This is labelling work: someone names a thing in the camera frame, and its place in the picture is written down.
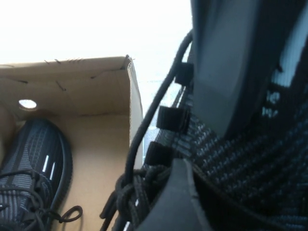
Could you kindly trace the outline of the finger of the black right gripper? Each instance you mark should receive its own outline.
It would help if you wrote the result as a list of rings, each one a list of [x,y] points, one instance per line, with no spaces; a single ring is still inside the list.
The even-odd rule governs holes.
[[[301,13],[298,0],[193,0],[193,112],[229,137],[261,107]]]

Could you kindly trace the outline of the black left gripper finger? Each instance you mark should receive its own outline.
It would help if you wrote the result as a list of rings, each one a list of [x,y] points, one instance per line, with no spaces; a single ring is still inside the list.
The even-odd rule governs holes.
[[[138,231],[208,231],[209,222],[196,190],[192,165],[174,159],[159,199]]]

